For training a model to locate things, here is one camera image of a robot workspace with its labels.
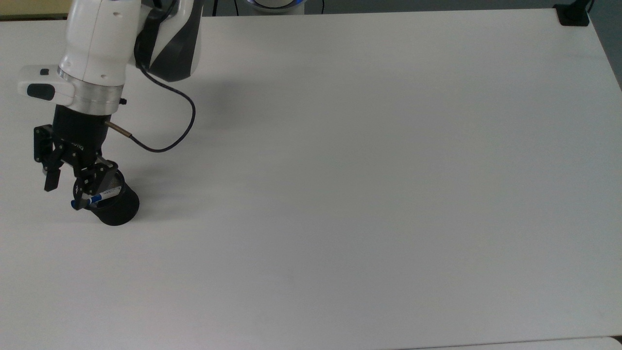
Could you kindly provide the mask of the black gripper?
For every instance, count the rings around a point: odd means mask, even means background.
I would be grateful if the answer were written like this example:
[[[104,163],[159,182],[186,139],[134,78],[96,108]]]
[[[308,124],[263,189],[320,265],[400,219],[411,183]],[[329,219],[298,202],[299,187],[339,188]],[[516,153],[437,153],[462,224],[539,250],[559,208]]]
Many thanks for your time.
[[[112,161],[96,162],[107,136],[111,115],[84,114],[56,105],[51,124],[34,128],[34,161],[42,165],[44,191],[58,187],[64,162],[82,169],[73,186],[73,209],[94,204],[120,194],[119,167]]]

